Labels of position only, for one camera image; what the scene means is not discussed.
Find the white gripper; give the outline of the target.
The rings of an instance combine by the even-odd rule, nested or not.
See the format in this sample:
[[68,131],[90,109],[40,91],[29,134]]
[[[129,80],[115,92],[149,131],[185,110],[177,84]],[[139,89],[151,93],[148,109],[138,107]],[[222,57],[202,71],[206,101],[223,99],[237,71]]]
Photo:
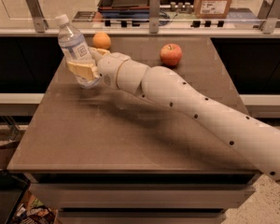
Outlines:
[[131,57],[119,52],[110,52],[108,49],[89,47],[89,50],[96,65],[90,61],[68,61],[66,63],[68,69],[87,81],[93,81],[100,75],[106,86],[117,90],[119,68]]

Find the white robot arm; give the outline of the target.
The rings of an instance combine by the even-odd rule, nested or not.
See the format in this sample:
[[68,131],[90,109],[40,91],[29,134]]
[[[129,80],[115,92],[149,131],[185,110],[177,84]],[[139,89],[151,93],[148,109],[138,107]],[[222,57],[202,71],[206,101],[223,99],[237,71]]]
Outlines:
[[280,185],[280,130],[199,93],[166,67],[105,49],[90,48],[89,54],[87,60],[68,59],[68,69],[189,116]]

